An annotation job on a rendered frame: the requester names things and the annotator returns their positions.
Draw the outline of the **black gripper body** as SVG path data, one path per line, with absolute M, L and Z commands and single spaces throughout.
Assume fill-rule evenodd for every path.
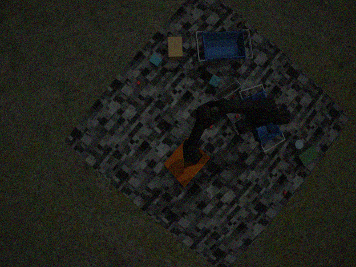
M 235 122 L 235 126 L 238 130 L 238 133 L 241 135 L 241 134 L 244 134 L 246 132 L 248 132 L 248 128 L 258 128 L 258 127 L 261 127 L 260 125 L 258 125 L 256 122 L 255 122 L 255 115 L 253 115 L 249 120 L 244 120 L 244 119 L 241 119 L 241 120 L 238 120 Z

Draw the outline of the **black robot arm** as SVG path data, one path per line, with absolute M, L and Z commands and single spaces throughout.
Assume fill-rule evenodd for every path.
M 218 106 L 219 110 L 212 115 L 212 107 Z M 199 151 L 199 140 L 205 129 L 217 123 L 221 117 L 230 114 L 249 114 L 248 119 L 255 115 L 255 122 L 260 126 L 289 124 L 290 111 L 279 111 L 273 98 L 261 98 L 257 101 L 227 100 L 222 98 L 214 102 L 206 102 L 196 111 L 196 122 L 189 139 L 183 142 L 184 161 L 197 163 L 202 158 Z

